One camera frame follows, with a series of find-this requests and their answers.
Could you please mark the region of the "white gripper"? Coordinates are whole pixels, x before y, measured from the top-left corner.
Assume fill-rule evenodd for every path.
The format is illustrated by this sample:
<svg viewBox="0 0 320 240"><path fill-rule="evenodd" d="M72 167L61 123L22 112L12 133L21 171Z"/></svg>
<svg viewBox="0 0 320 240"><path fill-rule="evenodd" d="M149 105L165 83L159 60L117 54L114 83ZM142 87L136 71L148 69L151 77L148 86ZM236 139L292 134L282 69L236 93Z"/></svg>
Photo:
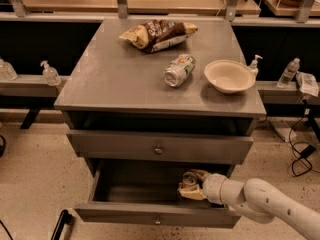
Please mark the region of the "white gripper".
<svg viewBox="0 0 320 240"><path fill-rule="evenodd" d="M184 198L191 200L204 200L214 204L222 204L221 189L227 177L221 174L210 174L206 170L192 169L191 172L196 176L197 182L202 183L202 189L199 184L187 186L180 184L178 192Z"/></svg>

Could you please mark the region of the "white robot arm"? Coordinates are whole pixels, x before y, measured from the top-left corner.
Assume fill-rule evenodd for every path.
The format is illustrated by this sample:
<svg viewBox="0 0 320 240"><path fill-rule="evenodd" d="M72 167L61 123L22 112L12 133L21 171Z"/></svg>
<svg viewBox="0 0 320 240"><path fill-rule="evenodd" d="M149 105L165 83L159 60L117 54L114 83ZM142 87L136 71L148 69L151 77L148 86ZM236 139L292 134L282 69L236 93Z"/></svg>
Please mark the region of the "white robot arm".
<svg viewBox="0 0 320 240"><path fill-rule="evenodd" d="M320 240L320 214L262 179L242 182L222 174L191 169L183 174L178 192L191 200L206 199L213 204L228 205L261 224L277 217L307 240Z"/></svg>

